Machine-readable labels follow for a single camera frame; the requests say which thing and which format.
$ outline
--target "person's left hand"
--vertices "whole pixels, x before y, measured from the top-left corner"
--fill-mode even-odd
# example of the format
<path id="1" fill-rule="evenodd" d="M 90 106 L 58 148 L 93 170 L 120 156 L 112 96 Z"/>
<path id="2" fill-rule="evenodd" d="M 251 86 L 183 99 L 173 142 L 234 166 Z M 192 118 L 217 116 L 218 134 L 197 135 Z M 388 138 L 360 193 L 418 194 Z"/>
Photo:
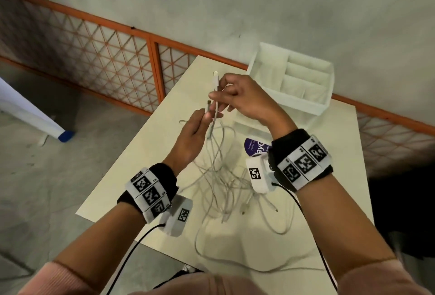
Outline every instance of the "person's left hand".
<path id="1" fill-rule="evenodd" d="M 181 129 L 174 147 L 163 163 L 169 166 L 177 177 L 201 151 L 208 126 L 212 121 L 211 113 L 204 114 L 204 108 L 195 110 Z"/>

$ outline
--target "forearm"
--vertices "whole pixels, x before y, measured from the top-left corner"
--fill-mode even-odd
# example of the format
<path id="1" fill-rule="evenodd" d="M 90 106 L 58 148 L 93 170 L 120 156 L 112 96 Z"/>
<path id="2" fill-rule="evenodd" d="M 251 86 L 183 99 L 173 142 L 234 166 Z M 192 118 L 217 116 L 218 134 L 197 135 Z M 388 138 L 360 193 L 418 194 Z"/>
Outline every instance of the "forearm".
<path id="1" fill-rule="evenodd" d="M 296 192 L 307 223 L 334 277 L 395 258 L 382 236 L 333 175 Z"/>
<path id="2" fill-rule="evenodd" d="M 55 262 L 101 292 L 144 225 L 144 217 L 121 202 L 65 248 Z"/>

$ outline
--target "black cable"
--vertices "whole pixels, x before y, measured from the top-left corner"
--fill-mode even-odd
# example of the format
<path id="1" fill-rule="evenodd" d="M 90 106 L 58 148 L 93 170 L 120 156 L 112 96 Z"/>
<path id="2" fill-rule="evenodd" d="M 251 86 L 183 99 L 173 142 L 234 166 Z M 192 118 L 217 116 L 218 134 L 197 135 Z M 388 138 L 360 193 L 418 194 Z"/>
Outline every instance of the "black cable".
<path id="1" fill-rule="evenodd" d="M 144 237 L 146 237 L 146 236 L 147 236 L 147 235 L 148 235 L 152 230 L 154 230 L 155 228 L 158 228 L 158 227 L 164 227 L 164 226 L 166 226 L 166 224 L 159 224 L 159 225 L 156 225 L 156 226 L 150 228 L 150 229 L 148 230 L 148 232 L 145 233 L 145 234 L 144 234 L 144 235 L 139 239 L 139 241 L 134 245 L 133 249 L 128 253 L 127 258 L 125 259 L 124 263 L 122 264 L 121 268 L 119 269 L 118 274 L 116 275 L 115 279 L 113 280 L 113 282 L 112 282 L 112 286 L 110 286 L 110 288 L 109 288 L 109 290 L 107 291 L 107 294 L 106 294 L 106 295 L 109 295 L 109 294 L 111 293 L 113 287 L 115 286 L 116 281 L 118 280 L 119 276 L 121 275 L 121 272 L 122 272 L 122 269 L 123 269 L 124 266 L 125 266 L 125 263 L 127 263 L 127 260 L 130 258 L 131 254 L 133 254 L 134 249 L 136 249 L 136 247 L 137 247 L 137 246 L 139 245 L 139 243 L 144 239 Z"/>
<path id="2" fill-rule="evenodd" d="M 279 184 L 276 184 L 276 183 L 274 183 L 274 185 L 275 185 L 275 186 L 279 186 L 280 188 L 282 188 L 283 190 L 285 190 L 287 193 L 289 193 L 290 196 L 293 198 L 293 200 L 295 200 L 295 202 L 296 202 L 297 206 L 299 207 L 299 209 L 301 210 L 302 215 L 304 215 L 304 212 L 302 211 L 302 207 L 301 207 L 301 205 L 299 204 L 299 201 L 298 201 L 298 200 L 295 198 L 295 196 L 293 195 L 293 193 L 291 193 L 291 191 L 289 191 L 287 188 L 285 188 L 285 187 L 282 186 L 282 185 L 279 185 Z M 320 250 L 320 248 L 319 248 L 319 246 L 318 246 L 318 244 L 317 244 L 317 242 L 316 242 L 315 239 L 314 239 L 314 242 L 316 243 L 317 249 L 318 249 L 319 254 L 320 254 L 320 258 L 322 259 L 323 265 L 325 266 L 325 269 L 326 269 L 326 272 L 328 273 L 329 279 L 331 280 L 331 283 L 332 283 L 332 285 L 334 286 L 335 290 L 337 290 L 337 285 L 335 284 L 334 278 L 332 277 L 331 272 L 330 272 L 329 269 L 328 269 L 328 266 L 327 266 L 327 264 L 326 264 L 326 260 L 325 260 L 325 258 L 323 257 L 322 251 Z"/>

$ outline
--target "person's right hand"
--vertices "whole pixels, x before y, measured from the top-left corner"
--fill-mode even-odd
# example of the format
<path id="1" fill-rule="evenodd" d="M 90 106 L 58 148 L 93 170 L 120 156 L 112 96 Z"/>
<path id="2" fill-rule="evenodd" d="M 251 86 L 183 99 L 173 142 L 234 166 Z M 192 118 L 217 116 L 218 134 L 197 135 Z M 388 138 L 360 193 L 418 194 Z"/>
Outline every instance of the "person's right hand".
<path id="1" fill-rule="evenodd" d="M 248 75 L 226 73 L 219 81 L 219 91 L 210 92 L 214 100 L 210 110 L 237 109 L 243 115 L 267 126 L 274 139 L 282 137 L 297 127 L 290 116 Z"/>

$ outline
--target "purple sticker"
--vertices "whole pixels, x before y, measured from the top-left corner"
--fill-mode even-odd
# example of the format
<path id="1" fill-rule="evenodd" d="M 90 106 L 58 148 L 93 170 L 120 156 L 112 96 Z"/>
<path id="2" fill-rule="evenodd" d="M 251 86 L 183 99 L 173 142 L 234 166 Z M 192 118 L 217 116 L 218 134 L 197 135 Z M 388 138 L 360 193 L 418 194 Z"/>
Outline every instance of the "purple sticker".
<path id="1" fill-rule="evenodd" d="M 269 149 L 268 144 L 260 143 L 257 140 L 253 140 L 250 138 L 247 138 L 245 140 L 245 151 L 249 156 L 252 156 L 256 153 L 264 153 L 267 152 Z"/>

